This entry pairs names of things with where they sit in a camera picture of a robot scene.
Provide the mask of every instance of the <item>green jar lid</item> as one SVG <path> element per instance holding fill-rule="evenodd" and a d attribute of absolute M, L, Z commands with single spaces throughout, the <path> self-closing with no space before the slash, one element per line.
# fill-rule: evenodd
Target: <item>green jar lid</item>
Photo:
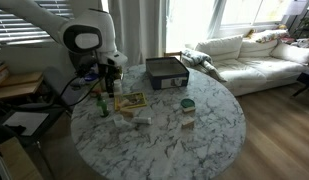
<path fill-rule="evenodd" d="M 192 99 L 183 99 L 181 101 L 181 105 L 183 106 L 183 108 L 194 107 L 195 102 Z"/>

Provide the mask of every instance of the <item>white sofa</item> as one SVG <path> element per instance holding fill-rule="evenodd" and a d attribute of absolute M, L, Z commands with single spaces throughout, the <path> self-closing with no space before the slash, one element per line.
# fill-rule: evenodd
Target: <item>white sofa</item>
<path fill-rule="evenodd" d="M 261 44 L 233 36 L 199 42 L 192 48 L 212 58 L 211 64 L 221 79 L 212 77 L 234 96 L 294 83 L 301 72 L 309 70 L 309 49 L 278 43 L 278 40 Z M 202 63 L 191 66 L 186 57 L 182 62 L 211 75 Z"/>

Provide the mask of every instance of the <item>small object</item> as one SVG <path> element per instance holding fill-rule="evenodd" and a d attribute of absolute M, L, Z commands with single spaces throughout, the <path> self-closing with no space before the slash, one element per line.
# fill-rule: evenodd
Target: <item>small object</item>
<path fill-rule="evenodd" d="M 122 108 L 120 109 L 120 113 L 125 117 L 130 117 L 130 118 L 134 117 L 134 111 L 131 109 Z"/>
<path fill-rule="evenodd" d="M 152 124 L 152 118 L 147 118 L 147 117 L 134 117 L 132 119 L 133 123 L 141 123 L 141 124 Z"/>
<path fill-rule="evenodd" d="M 194 119 L 189 117 L 186 121 L 184 121 L 182 123 L 182 129 L 186 129 L 186 128 L 194 128 Z"/>
<path fill-rule="evenodd" d="M 137 108 L 137 107 L 142 107 L 146 105 L 147 104 L 146 104 L 145 95 L 144 93 L 141 93 L 141 92 L 122 94 L 119 97 L 115 97 L 115 101 L 114 101 L 115 111 L 118 111 L 122 107 L 131 109 L 131 108 Z"/>
<path fill-rule="evenodd" d="M 192 107 L 188 107 L 188 108 L 183 108 L 183 112 L 184 113 L 189 113 L 189 112 L 193 112 L 195 111 L 195 107 L 192 106 Z"/>
<path fill-rule="evenodd" d="M 124 99 L 124 101 L 120 102 L 118 104 L 119 108 L 123 108 L 124 106 L 126 106 L 130 101 L 128 99 Z"/>
<path fill-rule="evenodd" d="M 114 80 L 114 96 L 120 96 L 123 94 L 122 82 L 120 79 Z"/>
<path fill-rule="evenodd" d="M 125 121 L 124 117 L 120 114 L 114 116 L 114 123 L 115 123 L 115 126 L 119 129 L 134 128 L 135 126 L 132 123 Z"/>
<path fill-rule="evenodd" d="M 107 103 L 106 103 L 105 100 L 102 99 L 101 95 L 97 96 L 96 106 L 98 107 L 98 109 L 101 112 L 101 117 L 107 117 L 108 116 L 109 111 L 108 111 Z"/>
<path fill-rule="evenodd" d="M 192 99 L 183 99 L 181 101 L 181 105 L 183 106 L 183 108 L 194 107 L 195 102 Z"/>
<path fill-rule="evenodd" d="M 122 115 L 115 115 L 114 116 L 114 122 L 119 122 L 119 121 L 123 121 L 124 117 Z"/>

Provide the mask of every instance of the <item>window blind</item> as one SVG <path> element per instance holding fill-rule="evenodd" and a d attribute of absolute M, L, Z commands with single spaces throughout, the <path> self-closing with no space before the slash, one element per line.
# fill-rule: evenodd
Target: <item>window blind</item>
<path fill-rule="evenodd" d="M 42 8 L 65 18 L 73 18 L 68 0 L 34 0 Z M 0 44 L 7 42 L 51 39 L 50 36 L 31 23 L 13 14 L 0 10 Z"/>

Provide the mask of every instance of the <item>black box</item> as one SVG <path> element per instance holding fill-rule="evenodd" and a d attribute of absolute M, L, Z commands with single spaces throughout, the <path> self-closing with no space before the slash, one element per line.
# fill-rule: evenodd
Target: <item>black box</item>
<path fill-rule="evenodd" d="M 175 57 L 146 59 L 146 72 L 154 90 L 187 86 L 190 74 Z"/>

